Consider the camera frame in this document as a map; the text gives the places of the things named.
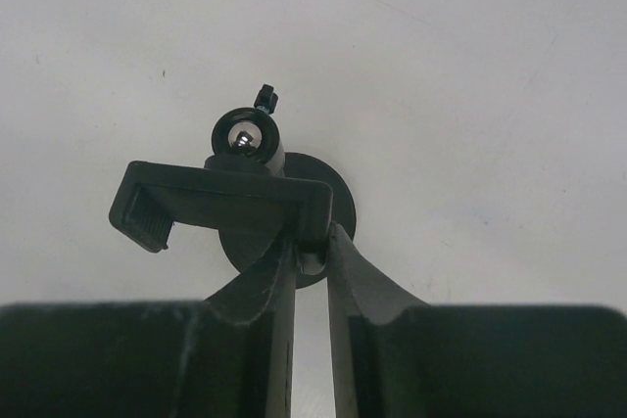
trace white surface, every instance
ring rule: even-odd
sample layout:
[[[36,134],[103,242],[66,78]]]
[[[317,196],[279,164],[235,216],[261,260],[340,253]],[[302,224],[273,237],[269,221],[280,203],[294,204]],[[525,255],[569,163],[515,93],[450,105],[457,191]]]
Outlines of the white surface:
[[[215,233],[149,255],[107,213],[129,161],[202,165],[267,82],[408,290],[627,309],[625,0],[0,0],[0,57],[4,303],[231,279]],[[333,416],[324,283],[297,302],[293,414]]]

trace metal ball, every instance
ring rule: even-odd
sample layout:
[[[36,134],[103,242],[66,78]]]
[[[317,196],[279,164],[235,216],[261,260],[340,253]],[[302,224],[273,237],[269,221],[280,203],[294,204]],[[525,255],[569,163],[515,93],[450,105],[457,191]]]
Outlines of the metal ball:
[[[240,121],[228,131],[228,145],[232,149],[252,152],[262,145],[262,131],[251,121]]]

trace round base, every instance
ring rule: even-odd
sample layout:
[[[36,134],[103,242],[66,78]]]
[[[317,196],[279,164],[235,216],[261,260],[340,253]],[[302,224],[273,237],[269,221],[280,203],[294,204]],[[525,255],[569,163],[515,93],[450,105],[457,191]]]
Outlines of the round base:
[[[323,181],[333,188],[333,210],[331,218],[341,224],[351,239],[355,236],[357,214],[351,190],[342,177],[329,165],[305,154],[285,154],[283,173],[289,178]],[[219,232],[222,248],[230,262],[241,273],[265,253],[272,243],[267,235]],[[296,287],[305,288],[326,276],[326,269],[316,275],[296,273]]]

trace black circular base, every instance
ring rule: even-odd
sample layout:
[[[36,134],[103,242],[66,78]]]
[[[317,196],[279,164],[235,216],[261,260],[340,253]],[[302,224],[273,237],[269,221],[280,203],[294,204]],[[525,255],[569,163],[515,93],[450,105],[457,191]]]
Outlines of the black circular base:
[[[355,236],[357,214],[355,202],[348,185],[331,166],[323,161],[305,154],[288,152],[285,154],[285,176],[306,180],[323,181],[333,188],[332,219],[341,224],[351,239]],[[272,238],[267,235],[241,234],[233,232],[219,232],[219,239],[226,256],[233,266],[241,273],[265,253]],[[316,275],[296,274],[296,287],[305,288],[318,282],[326,276],[326,269]]]

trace black phone mount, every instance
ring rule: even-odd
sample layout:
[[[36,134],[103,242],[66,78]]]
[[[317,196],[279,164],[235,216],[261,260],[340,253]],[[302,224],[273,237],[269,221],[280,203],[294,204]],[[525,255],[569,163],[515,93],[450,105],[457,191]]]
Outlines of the black phone mount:
[[[338,417],[627,416],[625,317],[428,306],[357,251],[338,173],[283,153],[276,102],[223,116],[204,168],[131,163],[110,213],[154,253],[175,221],[217,229],[241,274],[197,302],[5,307],[0,416],[289,416],[295,290],[324,276]]]

